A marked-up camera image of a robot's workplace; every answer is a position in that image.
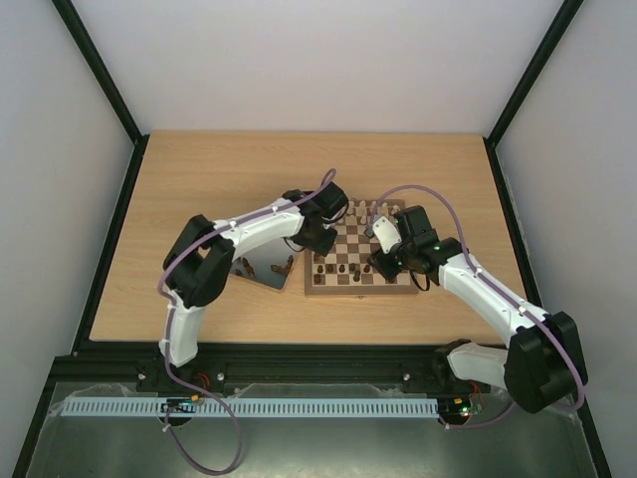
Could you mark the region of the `wooden chess board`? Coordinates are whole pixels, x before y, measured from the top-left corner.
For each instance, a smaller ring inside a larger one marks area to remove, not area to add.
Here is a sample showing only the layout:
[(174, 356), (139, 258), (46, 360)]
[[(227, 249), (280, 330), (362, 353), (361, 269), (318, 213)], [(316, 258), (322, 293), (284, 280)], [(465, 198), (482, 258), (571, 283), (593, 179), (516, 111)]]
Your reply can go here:
[[(305, 295), (308, 297), (327, 296), (398, 296), (416, 295), (419, 292), (407, 272), (396, 277), (395, 284), (389, 284), (378, 272), (371, 267), (369, 274), (363, 273), (367, 258), (379, 249), (378, 241), (365, 235), (373, 209), (377, 213), (390, 217), (393, 213), (405, 207), (402, 200), (385, 200), (377, 204), (374, 200), (349, 200), (346, 214), (333, 226), (337, 231), (334, 245), (326, 256), (321, 256), (310, 250), (305, 252)], [(334, 272), (327, 274), (325, 265), (333, 264)], [(345, 273), (338, 273), (338, 266), (345, 266)], [(323, 265), (322, 282), (314, 283), (314, 274), (318, 265)], [(360, 270), (359, 282), (353, 281), (354, 271)]]

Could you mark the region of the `metal tin tray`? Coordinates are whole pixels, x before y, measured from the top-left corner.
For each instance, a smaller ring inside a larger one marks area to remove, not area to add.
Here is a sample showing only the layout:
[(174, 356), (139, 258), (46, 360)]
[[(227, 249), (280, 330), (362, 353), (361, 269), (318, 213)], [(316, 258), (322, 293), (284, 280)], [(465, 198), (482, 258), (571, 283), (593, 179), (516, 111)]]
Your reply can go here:
[[(283, 276), (280, 274), (276, 274), (271, 271), (272, 264), (283, 265), (286, 263), (286, 260), (289, 255), (293, 255), (295, 257), (295, 264), (292, 268), (292, 271), (288, 276)], [(232, 279), (242, 280), (244, 282), (250, 283), (251, 285), (263, 287), (265, 289), (274, 291), (274, 292), (283, 292), (289, 282), (291, 274), (294, 268), (297, 265), (299, 253), (297, 251), (292, 251), (287, 248), (284, 248), (282, 251), (277, 250), (254, 250), (248, 254), (245, 254), (241, 257), (247, 258), (252, 266), (255, 269), (256, 277), (254, 279), (249, 279), (245, 277), (238, 277), (234, 274), (234, 263), (237, 258), (231, 265), (229, 277)]]

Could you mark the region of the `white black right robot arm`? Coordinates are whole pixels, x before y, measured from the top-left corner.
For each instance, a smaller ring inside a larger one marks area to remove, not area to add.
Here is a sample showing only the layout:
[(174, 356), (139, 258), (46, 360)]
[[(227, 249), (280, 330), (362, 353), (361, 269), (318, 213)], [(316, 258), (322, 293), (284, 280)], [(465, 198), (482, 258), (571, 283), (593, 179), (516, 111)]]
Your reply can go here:
[(506, 390), (524, 411), (537, 413), (572, 396), (583, 400), (585, 362), (574, 320), (550, 314), (486, 271), (455, 237), (441, 239), (421, 206), (391, 216), (373, 215), (367, 233), (379, 244), (368, 264), (383, 278), (420, 274), (453, 294), (488, 325), (501, 348), (456, 340), (444, 346), (434, 377), (453, 390), (478, 381)]

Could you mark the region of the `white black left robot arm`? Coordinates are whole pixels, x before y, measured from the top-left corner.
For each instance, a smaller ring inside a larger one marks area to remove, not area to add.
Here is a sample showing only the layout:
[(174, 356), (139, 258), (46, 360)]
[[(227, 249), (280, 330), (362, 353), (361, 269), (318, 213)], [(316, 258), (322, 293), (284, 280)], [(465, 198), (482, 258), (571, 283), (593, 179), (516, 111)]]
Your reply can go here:
[(290, 190), (230, 219), (192, 217), (165, 257), (157, 285), (168, 301), (159, 342), (166, 362), (181, 367), (195, 359), (205, 308), (223, 292), (236, 259), (279, 239), (324, 256), (335, 243), (333, 224), (347, 207), (345, 192), (327, 181), (315, 191)]

